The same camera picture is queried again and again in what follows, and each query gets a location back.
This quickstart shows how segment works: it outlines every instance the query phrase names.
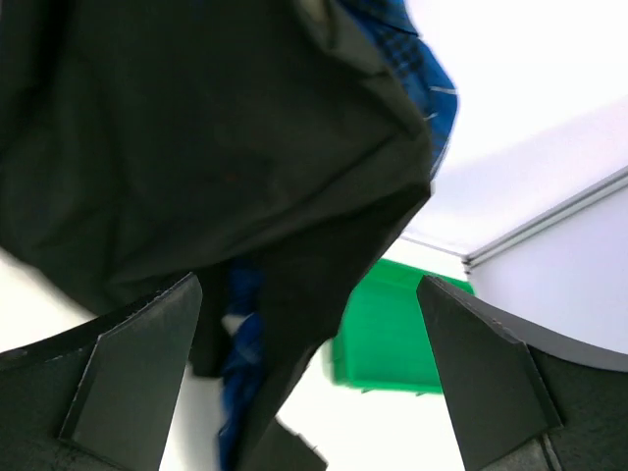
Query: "green storage box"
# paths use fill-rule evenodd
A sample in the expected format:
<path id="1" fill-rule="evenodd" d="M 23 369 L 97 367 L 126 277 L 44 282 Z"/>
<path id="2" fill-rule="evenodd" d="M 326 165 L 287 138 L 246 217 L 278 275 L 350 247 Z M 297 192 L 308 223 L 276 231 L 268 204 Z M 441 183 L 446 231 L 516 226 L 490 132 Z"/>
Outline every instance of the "green storage box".
<path id="1" fill-rule="evenodd" d="M 380 260 L 351 295 L 332 342 L 336 384 L 362 390 L 441 393 L 416 289 L 435 275 Z M 441 277 L 473 293 L 468 283 Z"/>

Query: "white wall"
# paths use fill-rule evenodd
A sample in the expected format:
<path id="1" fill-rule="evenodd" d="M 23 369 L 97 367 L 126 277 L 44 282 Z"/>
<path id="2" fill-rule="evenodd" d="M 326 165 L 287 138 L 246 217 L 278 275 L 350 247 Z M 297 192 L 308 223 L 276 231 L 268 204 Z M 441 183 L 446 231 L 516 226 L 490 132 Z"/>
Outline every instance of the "white wall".
<path id="1" fill-rule="evenodd" d="M 628 353 L 628 188 L 473 269 L 482 299 Z"/>
<path id="2" fill-rule="evenodd" d="M 409 236 L 468 254 L 628 165 L 628 3 L 406 1 L 460 97 Z"/>

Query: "blue checkered cloth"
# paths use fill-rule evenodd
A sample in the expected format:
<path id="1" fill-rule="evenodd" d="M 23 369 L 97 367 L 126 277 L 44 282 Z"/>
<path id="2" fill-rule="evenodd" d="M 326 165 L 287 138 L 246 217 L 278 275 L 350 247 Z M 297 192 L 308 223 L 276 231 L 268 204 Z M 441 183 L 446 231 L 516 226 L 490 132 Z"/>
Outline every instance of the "blue checkered cloth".
<path id="1" fill-rule="evenodd" d="M 244 417 L 264 381 L 262 318 L 257 313 L 257 299 L 262 274 L 246 260 L 238 259 L 229 271 L 228 313 L 245 317 L 234 334 L 232 350 L 223 365 L 222 402 L 225 424 L 218 433 L 220 466 L 235 468 L 236 445 Z"/>
<path id="2" fill-rule="evenodd" d="M 432 131 L 432 178 L 446 154 L 458 109 L 455 86 L 419 37 L 403 0 L 340 0 L 381 51 Z"/>

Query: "aluminum ceiling trim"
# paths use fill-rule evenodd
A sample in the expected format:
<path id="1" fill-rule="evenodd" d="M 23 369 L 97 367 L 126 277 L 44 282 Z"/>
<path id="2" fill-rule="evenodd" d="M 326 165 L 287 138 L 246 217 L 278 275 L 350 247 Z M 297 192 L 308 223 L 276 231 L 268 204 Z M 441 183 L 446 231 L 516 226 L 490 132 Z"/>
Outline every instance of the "aluminum ceiling trim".
<path id="1" fill-rule="evenodd" d="M 467 273 L 541 231 L 545 231 L 613 195 L 626 186 L 628 186 L 628 166 L 589 186 L 587 189 L 575 194 L 526 224 L 463 256 L 462 261 Z"/>

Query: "white surface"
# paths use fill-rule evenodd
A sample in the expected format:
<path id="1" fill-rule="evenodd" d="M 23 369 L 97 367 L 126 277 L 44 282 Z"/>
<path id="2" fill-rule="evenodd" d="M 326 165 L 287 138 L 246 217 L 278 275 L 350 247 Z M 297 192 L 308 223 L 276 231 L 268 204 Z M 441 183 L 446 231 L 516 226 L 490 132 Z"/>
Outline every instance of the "white surface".
<path id="1" fill-rule="evenodd" d="M 396 240 L 382 258 L 455 280 L 467 279 L 460 257 L 402 238 Z"/>
<path id="2" fill-rule="evenodd" d="M 409 236 L 468 254 L 628 165 L 628 3 L 407 3 L 460 96 Z"/>
<path id="3" fill-rule="evenodd" d="M 628 353 L 628 189 L 471 271 L 490 304 L 573 339 Z"/>
<path id="4" fill-rule="evenodd" d="M 455 258 L 396 244 L 389 256 L 455 276 Z M 0 351 L 42 340 L 90 316 L 34 271 L 0 251 Z M 464 468 L 442 396 L 400 392 L 362 394 L 329 381 L 319 351 L 280 419 L 330 462 L 330 471 L 462 471 Z M 218 471 L 216 434 L 222 422 L 221 384 L 186 372 L 161 471 Z"/>

